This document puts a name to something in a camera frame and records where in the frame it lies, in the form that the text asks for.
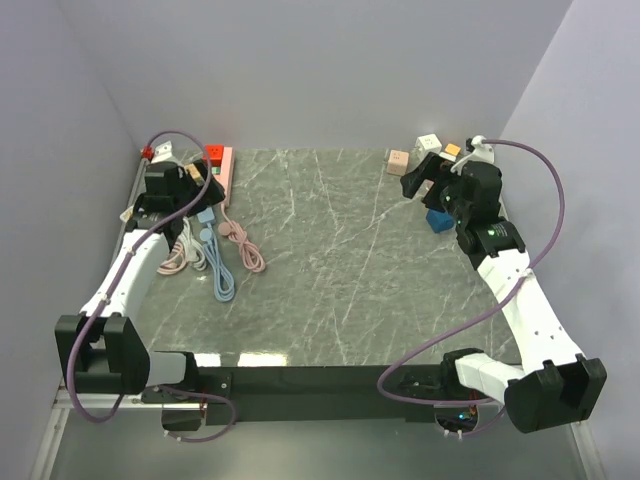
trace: blue block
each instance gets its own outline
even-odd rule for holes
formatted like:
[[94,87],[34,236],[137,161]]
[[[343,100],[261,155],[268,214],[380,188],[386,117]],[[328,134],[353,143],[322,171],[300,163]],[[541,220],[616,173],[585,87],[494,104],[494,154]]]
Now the blue block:
[[441,233],[453,228],[453,217],[448,213],[436,212],[429,210],[427,212],[427,223],[433,230],[433,233]]

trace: table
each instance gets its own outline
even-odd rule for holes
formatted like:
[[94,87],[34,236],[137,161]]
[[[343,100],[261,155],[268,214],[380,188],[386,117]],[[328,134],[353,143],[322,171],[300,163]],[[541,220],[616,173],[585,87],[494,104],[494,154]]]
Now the table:
[[[250,274],[237,248],[222,255],[237,281],[213,296],[211,271],[157,276],[137,329],[147,347],[220,355],[223,365],[392,362],[494,304],[452,232],[433,234],[419,195],[401,196],[384,150],[239,150],[228,213],[268,267]],[[179,158],[188,162],[193,152]],[[484,349],[519,362],[496,315],[418,357]],[[207,435],[205,427],[196,435]],[[443,439],[401,420],[240,423],[198,445],[162,437],[157,410],[124,410],[104,425],[69,415],[53,479],[92,478],[585,478],[572,431],[523,435],[503,418],[482,438]]]
[[[238,150],[228,214],[267,269],[249,273],[222,239],[236,280],[226,304],[213,295],[210,269],[158,275],[136,325],[147,347],[220,354],[229,366],[247,353],[296,366],[385,364],[492,306],[455,233],[431,232],[422,194],[402,197],[399,177],[385,171],[388,153]],[[199,155],[176,156],[188,163]],[[502,315],[417,361],[439,363],[466,347],[519,362]]]

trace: white wall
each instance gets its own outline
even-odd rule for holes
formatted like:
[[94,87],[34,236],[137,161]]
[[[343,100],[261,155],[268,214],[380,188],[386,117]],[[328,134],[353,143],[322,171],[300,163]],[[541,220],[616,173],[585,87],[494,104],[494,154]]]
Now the white wall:
[[[611,479],[640,474],[639,18],[636,0],[576,0],[502,134],[540,148],[564,179],[565,228],[537,271],[567,330],[607,368],[592,428]],[[535,158],[505,148],[509,213],[538,252],[554,186]]]
[[60,381],[53,328],[99,285],[137,167],[53,1],[0,15],[0,477],[27,478]]
[[571,0],[58,0],[141,146],[498,135]]

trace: pink power strip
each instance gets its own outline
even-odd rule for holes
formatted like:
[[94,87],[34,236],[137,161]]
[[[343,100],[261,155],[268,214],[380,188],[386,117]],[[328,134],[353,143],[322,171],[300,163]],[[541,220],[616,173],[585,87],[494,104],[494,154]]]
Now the pink power strip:
[[224,188],[224,206],[228,207],[231,201],[231,184],[233,181],[233,158],[234,152],[232,147],[224,147],[222,153],[222,164],[220,165],[220,173],[213,177]]

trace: marble table surface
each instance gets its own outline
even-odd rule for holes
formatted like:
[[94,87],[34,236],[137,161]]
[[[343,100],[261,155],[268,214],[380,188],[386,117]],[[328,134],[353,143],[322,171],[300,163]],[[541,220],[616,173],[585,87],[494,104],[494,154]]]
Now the marble table surface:
[[[223,365],[251,353],[287,365],[386,364],[492,306],[455,233],[431,232],[424,191],[402,197],[399,177],[385,171],[387,156],[238,150],[228,214],[260,247],[267,269],[249,273],[237,247],[221,239],[236,280],[226,304],[213,295],[210,269],[158,275],[137,320],[147,347],[219,354]],[[178,158],[189,162],[194,152]],[[416,361],[439,363],[466,347],[519,362],[500,314]]]

